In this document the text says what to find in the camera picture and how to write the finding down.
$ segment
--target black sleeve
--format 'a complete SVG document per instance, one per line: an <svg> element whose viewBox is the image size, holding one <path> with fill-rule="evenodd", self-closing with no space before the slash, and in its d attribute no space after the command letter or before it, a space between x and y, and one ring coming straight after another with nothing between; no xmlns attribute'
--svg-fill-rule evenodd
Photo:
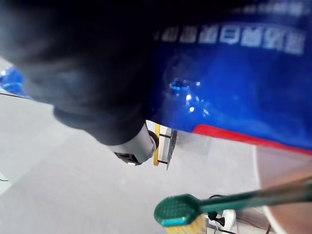
<svg viewBox="0 0 312 234"><path fill-rule="evenodd" d="M149 16L144 4L84 2L1 7L0 54L25 76L28 95L54 105L59 121L117 145L145 121Z"/></svg>

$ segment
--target cable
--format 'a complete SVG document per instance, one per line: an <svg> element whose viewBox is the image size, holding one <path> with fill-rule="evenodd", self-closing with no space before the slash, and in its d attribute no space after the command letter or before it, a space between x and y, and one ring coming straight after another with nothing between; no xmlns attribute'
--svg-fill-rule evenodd
<svg viewBox="0 0 312 234"><path fill-rule="evenodd" d="M27 98L25 98L25 97L21 97L21 96L17 96L17 95L12 95L12 94L4 94L4 93L0 93L0 95L5 95L5 96L10 96L10 97L15 97L15 98L27 99Z"/></svg>
<svg viewBox="0 0 312 234"><path fill-rule="evenodd" d="M269 225L267 232L265 234L269 234L270 231L271 231L271 224Z"/></svg>
<svg viewBox="0 0 312 234"><path fill-rule="evenodd" d="M214 197L225 197L224 195L215 194L210 196L208 199L214 198Z"/></svg>
<svg viewBox="0 0 312 234"><path fill-rule="evenodd" d="M233 232L230 232L230 231L227 231L227 230L223 230L223 229L219 229L218 231L219 232L223 232L223 233L236 234L236 233L233 233Z"/></svg>

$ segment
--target gray floor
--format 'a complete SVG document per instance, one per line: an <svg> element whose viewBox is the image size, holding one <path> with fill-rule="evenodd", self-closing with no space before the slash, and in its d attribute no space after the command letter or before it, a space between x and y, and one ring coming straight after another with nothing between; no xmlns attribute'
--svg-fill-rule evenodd
<svg viewBox="0 0 312 234"><path fill-rule="evenodd" d="M0 96L0 106L0 172L13 182L0 197L3 234L159 234L153 210L166 196L257 188L247 144L181 145L168 171L152 160L131 167L56 122L49 105Z"/></svg>

